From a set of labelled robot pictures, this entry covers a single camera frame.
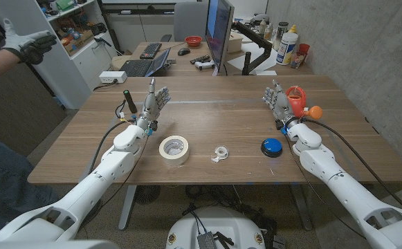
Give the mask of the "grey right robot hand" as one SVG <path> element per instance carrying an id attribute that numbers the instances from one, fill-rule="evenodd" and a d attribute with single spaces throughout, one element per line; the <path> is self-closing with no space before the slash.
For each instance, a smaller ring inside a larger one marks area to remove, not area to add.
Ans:
<path id="1" fill-rule="evenodd" d="M 266 87 L 262 100 L 272 111 L 277 130 L 289 129 L 300 123 L 299 117 L 295 116 L 293 107 L 278 81 L 273 80 L 272 88 Z"/>

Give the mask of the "person's gloved hand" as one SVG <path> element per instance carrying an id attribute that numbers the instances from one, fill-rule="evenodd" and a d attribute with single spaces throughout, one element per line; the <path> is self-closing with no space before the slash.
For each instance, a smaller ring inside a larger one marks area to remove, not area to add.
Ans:
<path id="1" fill-rule="evenodd" d="M 41 64 L 44 60 L 44 54 L 57 43 L 56 35 L 48 30 L 29 35 L 18 35 L 11 20 L 4 18 L 3 24 L 6 36 L 2 49 L 16 55 L 22 63 Z"/>

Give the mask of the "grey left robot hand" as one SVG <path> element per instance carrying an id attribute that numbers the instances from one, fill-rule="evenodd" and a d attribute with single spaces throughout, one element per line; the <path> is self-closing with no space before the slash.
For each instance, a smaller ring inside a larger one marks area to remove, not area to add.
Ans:
<path id="1" fill-rule="evenodd" d="M 170 101 L 170 92 L 166 86 L 156 90 L 156 80 L 152 77 L 149 83 L 149 93 L 146 95 L 143 107 L 136 123 L 141 129 L 147 130 L 156 122 L 163 107 Z"/>

